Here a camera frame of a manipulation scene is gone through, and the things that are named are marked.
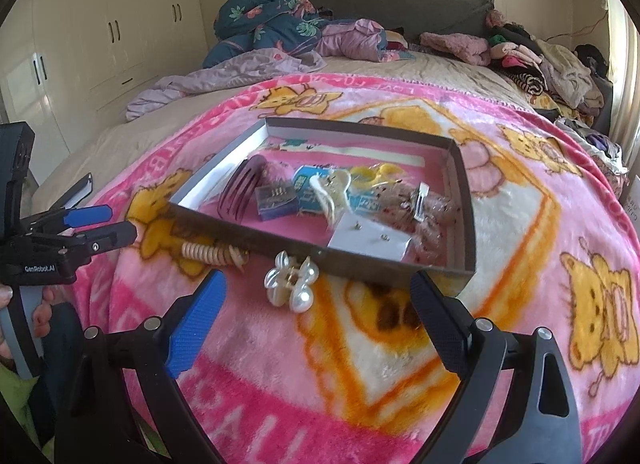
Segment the pile of clothes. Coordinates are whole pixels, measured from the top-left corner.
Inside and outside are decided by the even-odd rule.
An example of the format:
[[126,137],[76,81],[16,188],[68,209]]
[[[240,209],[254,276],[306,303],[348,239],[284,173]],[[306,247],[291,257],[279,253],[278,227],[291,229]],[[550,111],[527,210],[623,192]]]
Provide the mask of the pile of clothes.
[[613,83],[600,49],[591,44],[568,49],[536,39],[497,10],[487,13],[486,28],[490,66],[524,92],[531,106],[610,131]]

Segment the dark floral quilt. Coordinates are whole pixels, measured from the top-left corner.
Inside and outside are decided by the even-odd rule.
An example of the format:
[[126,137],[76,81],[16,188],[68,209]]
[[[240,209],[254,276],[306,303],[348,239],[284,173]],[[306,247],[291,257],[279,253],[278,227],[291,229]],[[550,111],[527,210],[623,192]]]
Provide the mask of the dark floral quilt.
[[214,22],[217,43],[203,68],[255,49],[276,48],[290,56],[314,50],[330,23],[309,0],[227,0]]

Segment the pink folded garment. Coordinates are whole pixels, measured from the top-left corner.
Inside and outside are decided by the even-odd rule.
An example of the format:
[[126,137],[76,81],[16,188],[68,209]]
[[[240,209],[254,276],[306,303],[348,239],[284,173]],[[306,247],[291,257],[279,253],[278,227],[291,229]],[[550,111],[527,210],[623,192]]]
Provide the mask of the pink folded garment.
[[425,47],[450,54],[467,64],[490,65],[490,47],[483,37],[454,33],[448,35],[424,32],[420,35],[420,44]]

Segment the cream window curtain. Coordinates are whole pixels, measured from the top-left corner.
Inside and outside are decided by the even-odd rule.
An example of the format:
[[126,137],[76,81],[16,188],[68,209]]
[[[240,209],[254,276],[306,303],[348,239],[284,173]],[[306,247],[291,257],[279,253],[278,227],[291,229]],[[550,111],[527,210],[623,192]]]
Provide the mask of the cream window curtain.
[[623,162],[639,154],[639,31],[621,0],[608,0],[608,34],[613,83],[610,137],[623,149]]

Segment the cream wardrobe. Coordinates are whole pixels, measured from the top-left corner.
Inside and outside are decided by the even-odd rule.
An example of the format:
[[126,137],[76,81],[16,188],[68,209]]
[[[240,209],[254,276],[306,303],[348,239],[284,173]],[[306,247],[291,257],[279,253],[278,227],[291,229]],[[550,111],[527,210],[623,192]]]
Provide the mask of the cream wardrobe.
[[1,25],[1,99],[36,134],[35,182],[205,53],[200,0],[16,0]]

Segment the pink purple jacket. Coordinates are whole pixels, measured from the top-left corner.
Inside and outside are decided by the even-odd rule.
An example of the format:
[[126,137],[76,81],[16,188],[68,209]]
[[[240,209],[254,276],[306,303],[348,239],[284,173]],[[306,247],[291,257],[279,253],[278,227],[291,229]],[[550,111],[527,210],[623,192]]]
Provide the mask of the pink purple jacket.
[[326,24],[316,51],[322,57],[345,57],[352,60],[390,62],[397,54],[387,49],[386,31],[368,19]]

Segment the box of bobby pins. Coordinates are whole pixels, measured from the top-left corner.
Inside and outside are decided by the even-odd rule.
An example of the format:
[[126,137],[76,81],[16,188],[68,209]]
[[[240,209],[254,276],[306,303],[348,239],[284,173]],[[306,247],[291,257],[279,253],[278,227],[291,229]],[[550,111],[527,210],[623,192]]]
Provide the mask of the box of bobby pins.
[[267,184],[255,189],[258,217],[262,221],[295,215],[299,202],[294,186],[287,181]]

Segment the pink cartoon bear blanket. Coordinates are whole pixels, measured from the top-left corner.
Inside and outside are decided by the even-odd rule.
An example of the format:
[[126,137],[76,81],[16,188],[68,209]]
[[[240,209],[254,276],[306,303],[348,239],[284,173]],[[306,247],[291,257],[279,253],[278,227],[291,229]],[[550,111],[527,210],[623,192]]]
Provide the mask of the pink cartoon bear blanket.
[[[227,100],[168,137],[98,195],[137,241],[82,268],[70,288],[83,325],[108,332],[160,314],[205,268],[182,258],[168,200],[265,117],[426,132],[460,148],[471,189],[474,274],[461,299],[500,328],[548,326],[576,396],[583,458],[612,435],[639,388],[639,240],[594,161],[544,117],[458,90],[346,74],[289,75]],[[454,393],[409,295],[320,276],[311,310],[267,302],[268,262],[228,269],[230,294],[194,369],[179,380],[233,463],[405,463]]]

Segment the white round claw clip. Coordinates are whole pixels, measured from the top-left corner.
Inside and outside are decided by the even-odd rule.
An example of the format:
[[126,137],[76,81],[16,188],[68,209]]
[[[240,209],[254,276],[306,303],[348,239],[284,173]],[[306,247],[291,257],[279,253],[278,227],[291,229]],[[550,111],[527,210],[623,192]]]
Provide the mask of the white round claw clip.
[[342,217],[350,212],[348,189],[351,184],[352,175],[345,169],[334,169],[326,176],[315,174],[309,178],[330,230],[334,230]]

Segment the pearl flower claw clip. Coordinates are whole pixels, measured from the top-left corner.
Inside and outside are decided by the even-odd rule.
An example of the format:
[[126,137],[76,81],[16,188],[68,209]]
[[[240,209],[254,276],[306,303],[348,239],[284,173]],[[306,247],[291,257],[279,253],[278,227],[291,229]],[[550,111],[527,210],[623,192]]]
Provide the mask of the pearl flower claw clip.
[[265,275],[267,298],[272,306],[288,306],[294,314],[303,314],[314,304],[311,287],[319,276],[319,268],[310,257],[298,262],[282,250],[274,258],[274,267]]

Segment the white earring card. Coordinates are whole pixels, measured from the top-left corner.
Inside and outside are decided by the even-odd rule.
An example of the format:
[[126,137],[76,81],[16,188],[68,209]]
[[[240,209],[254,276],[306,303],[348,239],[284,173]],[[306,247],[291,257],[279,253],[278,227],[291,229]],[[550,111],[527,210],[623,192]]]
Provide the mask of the white earring card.
[[328,247],[350,254],[401,262],[411,236],[375,220],[345,214],[337,223]]

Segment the pink fluffy hair clip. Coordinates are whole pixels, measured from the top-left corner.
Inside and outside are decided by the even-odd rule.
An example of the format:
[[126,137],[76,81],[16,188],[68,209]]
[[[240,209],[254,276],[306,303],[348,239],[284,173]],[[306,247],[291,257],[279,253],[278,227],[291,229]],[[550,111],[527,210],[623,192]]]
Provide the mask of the pink fluffy hair clip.
[[289,182],[294,177],[295,169],[288,163],[281,161],[266,161],[260,173],[260,184],[269,186],[270,184],[280,184]]

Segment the mauve large hair clip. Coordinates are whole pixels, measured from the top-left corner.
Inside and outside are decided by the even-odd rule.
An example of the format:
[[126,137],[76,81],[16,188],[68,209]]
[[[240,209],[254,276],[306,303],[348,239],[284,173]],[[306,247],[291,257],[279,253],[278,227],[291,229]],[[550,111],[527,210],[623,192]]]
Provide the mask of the mauve large hair clip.
[[262,155],[253,155],[242,161],[230,177],[217,204],[221,220],[239,224],[245,214],[250,198],[262,180],[262,171],[267,160]]

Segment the shallow grey cardboard box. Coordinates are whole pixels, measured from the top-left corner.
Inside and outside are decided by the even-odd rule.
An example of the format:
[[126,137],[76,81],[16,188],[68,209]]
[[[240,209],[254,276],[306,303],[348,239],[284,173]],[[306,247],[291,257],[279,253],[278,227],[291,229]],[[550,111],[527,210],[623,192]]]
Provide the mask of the shallow grey cardboard box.
[[441,136],[324,120],[260,120],[186,180],[171,206],[219,239],[323,272],[457,293],[476,269],[470,188]]

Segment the grey bed headboard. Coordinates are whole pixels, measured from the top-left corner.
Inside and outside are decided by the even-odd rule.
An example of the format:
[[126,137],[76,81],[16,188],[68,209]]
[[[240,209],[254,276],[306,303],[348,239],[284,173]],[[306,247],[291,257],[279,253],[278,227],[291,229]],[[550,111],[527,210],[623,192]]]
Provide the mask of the grey bed headboard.
[[495,0],[309,0],[329,10],[335,20],[369,19],[393,30],[401,28],[415,42],[424,32],[488,37],[486,16]]

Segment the lilac crumpled blanket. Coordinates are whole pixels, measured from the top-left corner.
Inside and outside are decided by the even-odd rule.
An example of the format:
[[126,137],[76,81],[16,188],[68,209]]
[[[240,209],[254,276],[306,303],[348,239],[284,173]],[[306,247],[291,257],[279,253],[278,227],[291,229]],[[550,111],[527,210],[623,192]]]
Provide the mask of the lilac crumpled blanket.
[[325,67],[326,60],[315,51],[294,57],[277,48],[250,50],[211,68],[162,77],[128,103],[125,117],[132,122],[179,99],[246,87],[290,74],[318,72]]

